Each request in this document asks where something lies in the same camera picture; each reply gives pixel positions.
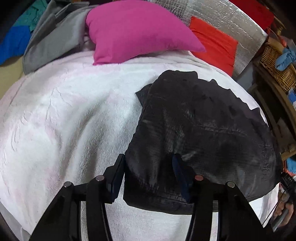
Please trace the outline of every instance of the orange pillow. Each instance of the orange pillow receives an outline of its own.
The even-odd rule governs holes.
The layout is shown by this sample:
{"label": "orange pillow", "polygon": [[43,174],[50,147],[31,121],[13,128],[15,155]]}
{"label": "orange pillow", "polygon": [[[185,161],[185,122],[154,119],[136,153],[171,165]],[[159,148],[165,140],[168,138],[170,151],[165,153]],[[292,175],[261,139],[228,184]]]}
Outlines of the orange pillow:
{"label": "orange pillow", "polygon": [[193,55],[232,76],[238,41],[196,17],[191,17],[189,28],[207,50]]}

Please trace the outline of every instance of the hand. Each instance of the hand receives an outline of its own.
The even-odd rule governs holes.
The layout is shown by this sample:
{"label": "hand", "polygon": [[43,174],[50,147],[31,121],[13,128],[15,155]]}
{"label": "hand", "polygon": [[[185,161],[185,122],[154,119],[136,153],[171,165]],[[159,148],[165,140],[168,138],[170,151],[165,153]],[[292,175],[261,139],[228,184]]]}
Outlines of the hand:
{"label": "hand", "polygon": [[[283,201],[281,201],[278,206],[276,207],[276,210],[274,211],[274,218],[276,218],[277,216],[280,216],[283,209],[285,207],[285,203]],[[285,226],[291,219],[293,212],[294,212],[294,205],[291,203],[286,203],[286,209],[289,210],[287,216],[284,218],[284,220],[281,222],[279,227]]]}

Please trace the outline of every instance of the white towel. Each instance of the white towel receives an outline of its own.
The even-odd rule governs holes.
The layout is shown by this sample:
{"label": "white towel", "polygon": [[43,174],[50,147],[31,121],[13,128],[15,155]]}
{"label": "white towel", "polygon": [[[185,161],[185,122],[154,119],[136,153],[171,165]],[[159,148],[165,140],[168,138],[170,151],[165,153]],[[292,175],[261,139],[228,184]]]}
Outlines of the white towel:
{"label": "white towel", "polygon": [[[135,92],[164,71],[196,71],[230,88],[250,109],[258,107],[227,74],[187,51],[92,63],[92,51],[56,60],[16,82],[0,101],[0,198],[30,234],[65,181],[89,182],[125,152],[141,113]],[[263,208],[276,203],[274,193],[252,202],[260,219]],[[121,188],[106,205],[113,240],[185,239],[190,216],[140,210],[122,197]],[[216,213],[213,218],[214,230]],[[85,209],[82,220],[86,240]]]}

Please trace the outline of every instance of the beige fabric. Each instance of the beige fabric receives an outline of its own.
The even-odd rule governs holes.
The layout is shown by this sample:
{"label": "beige fabric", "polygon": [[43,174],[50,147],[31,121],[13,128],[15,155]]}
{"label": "beige fabric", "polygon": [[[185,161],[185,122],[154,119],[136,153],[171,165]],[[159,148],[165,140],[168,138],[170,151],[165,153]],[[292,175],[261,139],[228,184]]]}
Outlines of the beige fabric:
{"label": "beige fabric", "polygon": [[12,57],[0,65],[0,99],[22,75],[22,57]]}
{"label": "beige fabric", "polygon": [[278,40],[273,39],[271,37],[269,37],[268,43],[270,43],[272,46],[274,46],[280,52],[283,52],[283,50],[285,48]]}

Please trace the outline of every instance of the wicker basket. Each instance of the wicker basket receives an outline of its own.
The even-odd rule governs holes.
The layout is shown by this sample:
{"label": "wicker basket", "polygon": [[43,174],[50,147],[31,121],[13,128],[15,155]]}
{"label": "wicker basket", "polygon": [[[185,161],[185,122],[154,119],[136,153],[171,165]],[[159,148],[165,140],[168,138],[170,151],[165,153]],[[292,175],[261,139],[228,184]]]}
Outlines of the wicker basket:
{"label": "wicker basket", "polygon": [[288,93],[291,88],[296,88],[296,70],[292,64],[284,71],[277,70],[275,68],[275,61],[280,55],[280,51],[271,44],[266,43],[260,63],[274,77],[279,86]]}

